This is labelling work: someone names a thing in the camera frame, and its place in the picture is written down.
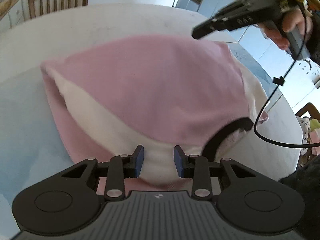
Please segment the person's left hand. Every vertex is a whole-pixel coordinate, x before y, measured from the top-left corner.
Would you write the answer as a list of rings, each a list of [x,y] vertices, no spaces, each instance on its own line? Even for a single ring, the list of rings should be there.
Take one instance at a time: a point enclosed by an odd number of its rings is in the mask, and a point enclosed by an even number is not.
[[[289,48],[290,42],[287,38],[281,35],[279,30],[268,28],[263,23],[259,23],[258,26],[264,34],[278,46],[279,49],[287,50]],[[307,42],[312,34],[313,22],[310,17],[303,16],[300,9],[288,12],[283,18],[282,30],[284,32],[289,33],[293,31],[295,27],[298,28],[300,34],[305,37],[305,41]]]

